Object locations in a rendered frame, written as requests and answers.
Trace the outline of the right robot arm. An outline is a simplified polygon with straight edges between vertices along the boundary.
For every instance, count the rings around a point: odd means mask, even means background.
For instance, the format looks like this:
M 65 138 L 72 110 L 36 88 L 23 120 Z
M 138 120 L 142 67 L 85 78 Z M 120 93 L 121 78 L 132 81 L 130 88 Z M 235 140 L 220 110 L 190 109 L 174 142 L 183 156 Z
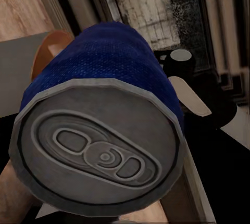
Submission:
M 154 51 L 178 100 L 250 150 L 248 116 L 207 72 L 194 78 L 196 58 L 186 49 Z M 165 60 L 160 57 L 166 55 Z

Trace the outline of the can of soda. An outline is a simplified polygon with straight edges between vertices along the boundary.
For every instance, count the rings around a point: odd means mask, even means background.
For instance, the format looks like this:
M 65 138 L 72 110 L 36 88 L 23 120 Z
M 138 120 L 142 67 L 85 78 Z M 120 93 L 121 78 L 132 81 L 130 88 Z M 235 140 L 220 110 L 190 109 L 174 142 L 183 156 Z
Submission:
M 147 41 L 123 23 L 99 22 L 24 91 L 8 154 L 35 198 L 118 217 L 167 195 L 185 145 L 176 91 Z

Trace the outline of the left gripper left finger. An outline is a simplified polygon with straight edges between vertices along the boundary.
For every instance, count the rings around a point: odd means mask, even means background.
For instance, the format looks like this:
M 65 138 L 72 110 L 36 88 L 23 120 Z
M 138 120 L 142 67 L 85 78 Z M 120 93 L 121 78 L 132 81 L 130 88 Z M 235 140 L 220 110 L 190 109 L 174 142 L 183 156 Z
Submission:
M 18 114 L 0 118 L 0 175 L 10 160 L 8 149 L 15 119 Z

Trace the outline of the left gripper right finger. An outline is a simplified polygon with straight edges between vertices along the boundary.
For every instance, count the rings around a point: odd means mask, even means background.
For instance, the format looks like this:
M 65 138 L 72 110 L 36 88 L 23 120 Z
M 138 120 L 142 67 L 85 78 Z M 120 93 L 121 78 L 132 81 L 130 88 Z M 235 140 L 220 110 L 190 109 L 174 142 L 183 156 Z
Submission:
M 184 115 L 184 138 L 217 224 L 250 224 L 250 150 L 193 113 Z

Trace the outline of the trash can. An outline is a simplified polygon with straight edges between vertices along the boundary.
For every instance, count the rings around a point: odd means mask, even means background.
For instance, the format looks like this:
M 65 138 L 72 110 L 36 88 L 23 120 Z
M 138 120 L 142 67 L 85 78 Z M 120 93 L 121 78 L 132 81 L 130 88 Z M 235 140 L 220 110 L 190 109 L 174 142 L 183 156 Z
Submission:
M 72 41 L 54 30 L 0 42 L 0 118 L 19 113 L 24 91 L 55 58 L 49 46 Z

